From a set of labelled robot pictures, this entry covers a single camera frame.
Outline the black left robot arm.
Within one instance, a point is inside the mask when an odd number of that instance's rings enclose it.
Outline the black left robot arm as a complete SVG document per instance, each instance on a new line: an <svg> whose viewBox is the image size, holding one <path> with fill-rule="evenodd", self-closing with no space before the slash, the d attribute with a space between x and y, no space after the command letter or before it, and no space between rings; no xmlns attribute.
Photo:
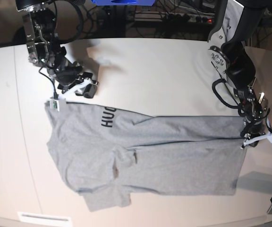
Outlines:
<svg viewBox="0 0 272 227"><path fill-rule="evenodd" d="M210 61L220 76L212 84L213 93L244 118L240 136L247 140L264 134L264 120L269 114L254 92L256 69L245 51L245 42L259 25L267 4L266 0L218 1L208 36Z"/></svg>

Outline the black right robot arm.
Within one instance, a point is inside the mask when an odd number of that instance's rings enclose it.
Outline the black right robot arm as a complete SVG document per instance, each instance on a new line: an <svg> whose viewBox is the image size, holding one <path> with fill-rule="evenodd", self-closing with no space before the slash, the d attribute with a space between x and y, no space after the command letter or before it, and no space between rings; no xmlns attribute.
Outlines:
<svg viewBox="0 0 272 227"><path fill-rule="evenodd" d="M53 98L59 96L57 90L63 95L73 92L77 96L93 98L99 82L94 75L84 70L77 61L71 62L66 58L65 44L75 41L82 33L84 19L80 7L83 0L70 0L68 3L77 13L79 24L76 34L61 40L56 33L58 12L49 9L54 0L17 0L16 8L24 12L23 28L25 31L28 60L38 71L46 69L43 74L51 82Z"/></svg>

